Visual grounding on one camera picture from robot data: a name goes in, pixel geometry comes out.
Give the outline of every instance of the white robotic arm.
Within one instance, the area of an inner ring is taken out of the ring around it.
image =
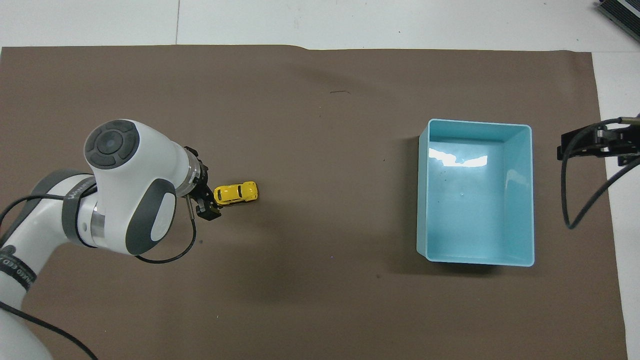
[[[32,199],[0,238],[0,302],[20,309],[53,250],[66,241],[139,255],[167,234],[177,197],[196,201],[199,217],[220,211],[197,152],[133,120],[114,120],[88,137],[84,155],[94,176],[59,170],[42,179]],[[16,316],[0,311],[0,360],[50,359]]]

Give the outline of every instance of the blue bin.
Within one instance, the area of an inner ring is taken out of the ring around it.
[[[420,254],[448,263],[533,265],[529,126],[431,119],[418,159]]]

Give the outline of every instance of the black strap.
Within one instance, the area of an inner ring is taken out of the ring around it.
[[[38,276],[27,264],[16,258],[13,255],[14,252],[13,245],[7,245],[0,250],[0,272],[13,277],[25,290],[29,291]]]
[[[80,199],[83,195],[95,185],[95,177],[87,177],[77,183],[66,195],[62,201],[62,229],[67,238],[76,244],[82,244],[87,247],[93,247],[82,240],[78,233],[78,212],[80,211]]]

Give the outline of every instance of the gray strap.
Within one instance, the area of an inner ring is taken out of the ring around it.
[[[84,241],[78,233],[78,212],[80,211],[80,199],[87,190],[95,185],[95,177],[87,177],[77,183],[66,195],[62,201],[62,229],[67,238],[78,245],[82,244],[87,247],[93,247]]]

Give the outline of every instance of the gray circular button pad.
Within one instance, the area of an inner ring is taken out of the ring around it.
[[[93,130],[86,139],[84,157],[93,167],[116,168],[133,157],[139,143],[140,135],[134,123],[109,121]]]

